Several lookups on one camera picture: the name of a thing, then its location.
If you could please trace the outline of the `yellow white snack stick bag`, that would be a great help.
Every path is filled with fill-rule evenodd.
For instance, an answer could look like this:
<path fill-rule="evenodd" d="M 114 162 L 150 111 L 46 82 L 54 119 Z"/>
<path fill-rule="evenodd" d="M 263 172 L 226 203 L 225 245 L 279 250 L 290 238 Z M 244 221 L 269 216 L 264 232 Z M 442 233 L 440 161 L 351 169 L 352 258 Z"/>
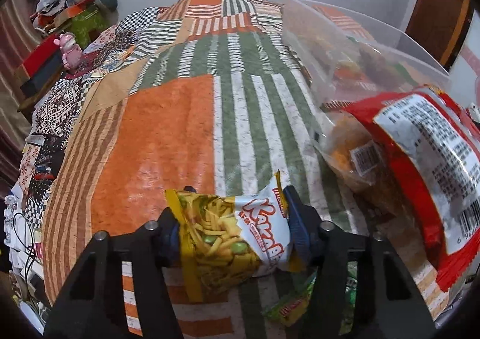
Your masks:
<path fill-rule="evenodd" d="M 260 192 L 241 196 L 166 191 L 180 225 L 181 270 L 191 302 L 275 270 L 305 270 L 290 232 L 286 181 L 286 173 L 277 171 Z"/>

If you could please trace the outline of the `red noodle snack bag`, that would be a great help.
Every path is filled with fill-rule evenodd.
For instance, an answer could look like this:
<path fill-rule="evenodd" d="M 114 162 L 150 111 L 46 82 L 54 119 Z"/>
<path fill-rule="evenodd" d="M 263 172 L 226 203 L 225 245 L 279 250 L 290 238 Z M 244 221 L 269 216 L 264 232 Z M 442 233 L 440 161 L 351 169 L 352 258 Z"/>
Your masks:
<path fill-rule="evenodd" d="M 344 107 L 379 144 L 448 291 L 479 252 L 479 129 L 433 86 Z"/>

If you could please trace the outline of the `green pea snack bag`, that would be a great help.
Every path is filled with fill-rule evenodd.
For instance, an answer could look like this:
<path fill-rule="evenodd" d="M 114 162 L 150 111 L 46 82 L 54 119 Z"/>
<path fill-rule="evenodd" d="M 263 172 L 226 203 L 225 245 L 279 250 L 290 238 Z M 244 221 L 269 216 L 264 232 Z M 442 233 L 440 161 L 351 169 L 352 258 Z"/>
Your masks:
<path fill-rule="evenodd" d="M 357 262 L 350 261 L 347 266 L 345 305 L 343 307 L 343 319 L 339 334 L 347 334 L 352 331 L 354 310 L 356 306 L 357 290 Z M 312 273 L 306 280 L 300 283 L 298 289 L 291 290 L 281 297 L 271 307 L 262 311 L 262 315 L 272 322 L 290 327 L 297 323 L 306 313 L 312 296 L 317 274 Z"/>

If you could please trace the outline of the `brown bread loaf bag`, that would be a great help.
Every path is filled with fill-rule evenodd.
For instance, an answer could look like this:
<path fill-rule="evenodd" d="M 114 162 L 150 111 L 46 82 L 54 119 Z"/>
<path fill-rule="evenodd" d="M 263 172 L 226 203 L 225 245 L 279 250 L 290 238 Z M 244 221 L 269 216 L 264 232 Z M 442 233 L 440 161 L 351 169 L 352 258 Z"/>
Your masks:
<path fill-rule="evenodd" d="M 411 214 L 383 150 L 353 115 L 318 112 L 312 121 L 311 138 L 328 166 L 353 193 L 382 213 L 395 217 Z"/>

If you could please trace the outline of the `patchwork striped bedspread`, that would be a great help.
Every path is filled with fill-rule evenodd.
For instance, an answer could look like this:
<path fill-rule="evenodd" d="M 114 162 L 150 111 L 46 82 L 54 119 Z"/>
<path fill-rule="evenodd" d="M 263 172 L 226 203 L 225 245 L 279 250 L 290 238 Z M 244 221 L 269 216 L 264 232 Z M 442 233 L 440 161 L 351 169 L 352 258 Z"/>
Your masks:
<path fill-rule="evenodd" d="M 323 220 L 385 237 L 434 322 L 448 291 L 422 235 L 409 215 L 382 213 L 353 193 L 315 148 L 311 125 L 324 107 L 282 31 L 283 4 L 180 0 L 136 46 L 90 72 L 86 89 L 72 83 L 49 93 L 34 114 L 46 138 L 35 181 L 46 182 L 47 197 L 35 225 L 49 315 L 96 232 L 117 236 L 158 219 L 166 190 L 252 195 L 283 171 L 283 190 L 295 187 Z M 275 270 L 202 303 L 189 300 L 181 265 L 163 273 L 181 338 L 300 338 L 304 316 L 285 327 L 262 311 L 315 271 Z"/>

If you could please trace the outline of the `red and dark boxes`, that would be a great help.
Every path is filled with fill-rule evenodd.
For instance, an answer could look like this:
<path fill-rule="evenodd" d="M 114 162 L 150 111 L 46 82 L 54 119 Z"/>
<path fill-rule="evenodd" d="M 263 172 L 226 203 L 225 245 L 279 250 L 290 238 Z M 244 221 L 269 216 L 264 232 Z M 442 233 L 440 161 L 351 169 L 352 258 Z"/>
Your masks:
<path fill-rule="evenodd" d="M 58 40 L 56 34 L 45 38 L 16 69 L 16 77 L 21 80 L 20 90 L 24 95 L 17 112 L 24 116 L 30 113 L 32 101 L 43 87 L 50 80 L 56 80 L 64 68 L 62 53 L 56 44 Z"/>

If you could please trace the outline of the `pink plush toy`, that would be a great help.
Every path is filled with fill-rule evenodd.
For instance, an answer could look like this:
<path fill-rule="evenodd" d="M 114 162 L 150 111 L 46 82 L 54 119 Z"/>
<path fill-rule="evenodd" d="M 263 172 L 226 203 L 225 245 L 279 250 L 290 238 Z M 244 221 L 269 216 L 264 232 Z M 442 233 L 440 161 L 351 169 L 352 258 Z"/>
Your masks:
<path fill-rule="evenodd" d="M 75 35 L 71 32 L 60 34 L 54 39 L 54 44 L 60 49 L 64 68 L 68 71 L 75 70 L 83 55 Z"/>

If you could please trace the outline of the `clear plastic storage bin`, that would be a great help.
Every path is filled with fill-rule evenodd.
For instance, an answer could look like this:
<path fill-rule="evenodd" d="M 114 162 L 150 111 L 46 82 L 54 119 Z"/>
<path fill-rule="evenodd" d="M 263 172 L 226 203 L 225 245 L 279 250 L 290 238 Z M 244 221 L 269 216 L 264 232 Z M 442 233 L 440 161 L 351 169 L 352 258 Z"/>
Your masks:
<path fill-rule="evenodd" d="M 282 36 L 306 68 L 318 107 L 419 86 L 451 87 L 445 68 L 408 34 L 344 7 L 284 0 Z"/>

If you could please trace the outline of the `brown wooden door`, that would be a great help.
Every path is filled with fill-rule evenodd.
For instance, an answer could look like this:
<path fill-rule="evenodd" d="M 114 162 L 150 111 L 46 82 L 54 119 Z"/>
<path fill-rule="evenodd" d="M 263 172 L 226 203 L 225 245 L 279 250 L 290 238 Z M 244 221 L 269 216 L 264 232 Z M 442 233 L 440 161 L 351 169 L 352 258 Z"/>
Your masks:
<path fill-rule="evenodd" d="M 471 0 L 416 0 L 406 34 L 449 70 L 472 18 Z"/>

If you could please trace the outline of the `pile of clothes and boxes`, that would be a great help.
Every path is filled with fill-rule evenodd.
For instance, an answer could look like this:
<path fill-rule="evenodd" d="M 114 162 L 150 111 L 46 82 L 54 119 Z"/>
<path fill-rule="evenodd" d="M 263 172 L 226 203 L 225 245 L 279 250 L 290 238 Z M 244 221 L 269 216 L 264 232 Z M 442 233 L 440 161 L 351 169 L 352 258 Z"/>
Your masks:
<path fill-rule="evenodd" d="M 85 49 L 118 21 L 117 8 L 117 0 L 42 0 L 30 21 L 45 36 L 72 33 Z"/>

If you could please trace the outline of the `striped maroon curtain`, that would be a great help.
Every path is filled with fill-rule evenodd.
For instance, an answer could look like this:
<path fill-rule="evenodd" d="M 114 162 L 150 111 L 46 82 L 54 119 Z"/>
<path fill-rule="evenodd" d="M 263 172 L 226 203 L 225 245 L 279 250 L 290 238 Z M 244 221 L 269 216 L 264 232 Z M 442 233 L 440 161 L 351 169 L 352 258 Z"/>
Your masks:
<path fill-rule="evenodd" d="M 1 196 L 16 183 L 24 139 L 31 128 L 17 111 L 24 95 L 16 70 L 41 41 L 29 19 L 37 3 L 5 0 L 1 6 Z"/>

